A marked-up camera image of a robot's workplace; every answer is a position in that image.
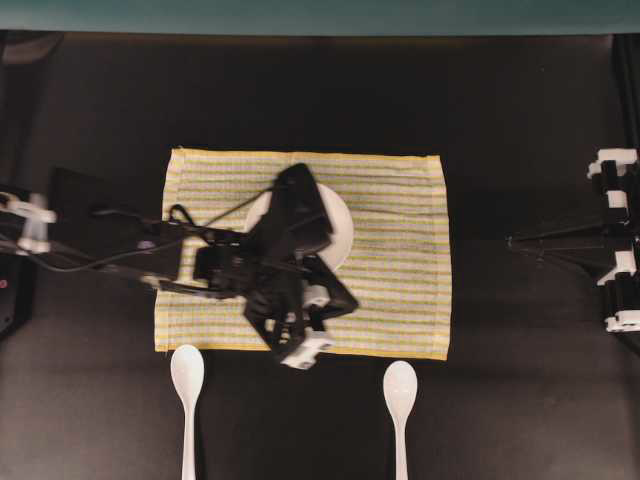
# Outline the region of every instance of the teal wall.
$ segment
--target teal wall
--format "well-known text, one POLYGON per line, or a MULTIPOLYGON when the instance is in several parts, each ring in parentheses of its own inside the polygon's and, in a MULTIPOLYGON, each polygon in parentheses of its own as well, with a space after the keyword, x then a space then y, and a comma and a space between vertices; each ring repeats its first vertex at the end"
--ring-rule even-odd
POLYGON ((240 35, 640 31, 640 0, 0 0, 0 28, 240 35))

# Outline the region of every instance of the white plate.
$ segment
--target white plate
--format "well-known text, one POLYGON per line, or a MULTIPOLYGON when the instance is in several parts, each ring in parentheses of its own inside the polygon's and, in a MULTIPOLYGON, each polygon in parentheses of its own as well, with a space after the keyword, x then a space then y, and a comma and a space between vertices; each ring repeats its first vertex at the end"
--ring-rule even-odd
MULTIPOLYGON (((340 195, 322 184, 318 184, 320 196, 333 225, 331 245, 319 252, 320 258, 334 272, 340 268, 351 252, 353 245, 353 220, 349 208, 340 195)), ((249 209, 244 221, 244 231, 248 232, 269 208, 271 192, 263 193, 249 209)))

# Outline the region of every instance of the dish towel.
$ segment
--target dish towel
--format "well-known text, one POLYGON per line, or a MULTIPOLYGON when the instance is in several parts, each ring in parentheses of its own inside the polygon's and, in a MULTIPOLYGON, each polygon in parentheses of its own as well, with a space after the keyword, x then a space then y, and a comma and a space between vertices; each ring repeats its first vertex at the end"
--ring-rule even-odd
MULTIPOLYGON (((336 272, 360 302, 328 320, 333 353, 446 360, 451 317, 451 254, 447 196, 437 156, 172 151, 163 211, 184 205, 196 223, 268 188, 295 163, 345 201, 355 228, 351 254, 336 272)), ((217 228, 242 231, 248 207, 217 228)), ((192 280, 200 239, 185 242, 179 281, 192 280)), ((200 349, 266 350, 242 315, 241 299, 207 300, 158 292, 155 348, 183 343, 200 349)))

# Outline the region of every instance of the white spoon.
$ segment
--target white spoon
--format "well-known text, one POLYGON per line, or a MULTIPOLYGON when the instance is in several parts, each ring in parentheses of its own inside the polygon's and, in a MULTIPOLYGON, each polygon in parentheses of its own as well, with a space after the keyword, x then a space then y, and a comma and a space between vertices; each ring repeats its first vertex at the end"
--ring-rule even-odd
POLYGON ((407 362, 393 362, 384 374, 383 385, 384 399, 396 431, 396 480, 408 480, 404 432, 418 393, 416 372, 407 362))
POLYGON ((204 361, 200 350, 193 345, 178 347, 171 357, 171 379, 184 407, 182 480, 196 480, 194 423, 196 403, 204 381, 204 361))

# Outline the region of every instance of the black table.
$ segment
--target black table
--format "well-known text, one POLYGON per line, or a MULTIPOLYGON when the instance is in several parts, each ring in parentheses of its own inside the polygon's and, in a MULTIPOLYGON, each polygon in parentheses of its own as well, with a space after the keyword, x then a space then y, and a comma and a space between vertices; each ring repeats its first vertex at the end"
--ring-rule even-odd
MULTIPOLYGON (((410 478, 637 478, 640 360, 604 332, 590 285, 504 243, 596 202, 587 164, 625 141, 610 37, 69 34, 9 68, 7 88, 28 132, 19 186, 46 191, 63 166, 123 185, 148 214, 176 145, 440 154, 452 343, 447 363, 412 362, 410 478)), ((31 320, 0 343, 0 478, 179 478, 153 305, 141 285, 40 272, 31 320)), ((389 359, 205 360, 200 478, 393 478, 389 359)))

